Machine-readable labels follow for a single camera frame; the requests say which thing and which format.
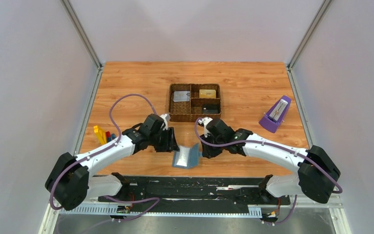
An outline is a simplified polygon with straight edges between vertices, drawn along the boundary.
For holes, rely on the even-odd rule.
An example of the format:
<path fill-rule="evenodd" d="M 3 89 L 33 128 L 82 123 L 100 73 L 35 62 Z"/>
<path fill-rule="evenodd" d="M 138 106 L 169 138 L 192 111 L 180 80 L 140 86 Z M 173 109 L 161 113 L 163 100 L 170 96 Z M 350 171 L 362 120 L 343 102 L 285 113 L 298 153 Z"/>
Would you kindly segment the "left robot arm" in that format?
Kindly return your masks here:
<path fill-rule="evenodd" d="M 76 156 L 66 152 L 53 167 L 45 188 L 50 192 L 53 209 L 70 211 L 84 200 L 100 196 L 113 196 L 125 201 L 130 189 L 124 178 L 114 173 L 97 176 L 112 163 L 152 146 L 156 152 L 173 152 L 179 149 L 174 128 L 168 126 L 169 114 L 150 114 L 143 123 L 126 129 L 119 137 L 86 153 Z"/>

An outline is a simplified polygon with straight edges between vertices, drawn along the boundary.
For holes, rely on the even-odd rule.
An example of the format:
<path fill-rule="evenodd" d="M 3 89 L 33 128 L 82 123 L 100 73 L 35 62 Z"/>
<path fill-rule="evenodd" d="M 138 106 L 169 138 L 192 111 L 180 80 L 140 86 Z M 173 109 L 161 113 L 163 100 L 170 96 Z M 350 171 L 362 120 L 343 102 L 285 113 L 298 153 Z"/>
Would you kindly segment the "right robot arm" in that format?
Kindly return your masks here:
<path fill-rule="evenodd" d="M 223 151 L 247 157 L 256 157 L 279 165 L 290 175 L 267 175 L 259 185 L 259 198 L 272 203 L 284 195 L 305 195 L 326 204 L 332 194 L 341 194 L 338 183 L 341 172 L 326 151 L 316 145 L 297 148 L 277 143 L 243 128 L 233 130 L 219 118 L 203 117 L 195 122 L 195 133 L 202 144 L 203 157 L 214 158 Z"/>

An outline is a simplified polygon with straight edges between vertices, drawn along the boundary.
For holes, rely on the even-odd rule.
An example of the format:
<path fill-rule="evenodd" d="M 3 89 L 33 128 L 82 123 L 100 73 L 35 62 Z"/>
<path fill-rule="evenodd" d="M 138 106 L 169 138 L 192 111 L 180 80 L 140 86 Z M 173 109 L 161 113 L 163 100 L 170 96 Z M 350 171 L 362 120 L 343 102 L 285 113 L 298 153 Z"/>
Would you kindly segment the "teal leather card holder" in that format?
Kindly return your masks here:
<path fill-rule="evenodd" d="M 174 152 L 172 167 L 191 169 L 199 165 L 202 152 L 199 144 L 194 144 L 192 147 L 179 146 L 179 149 Z"/>

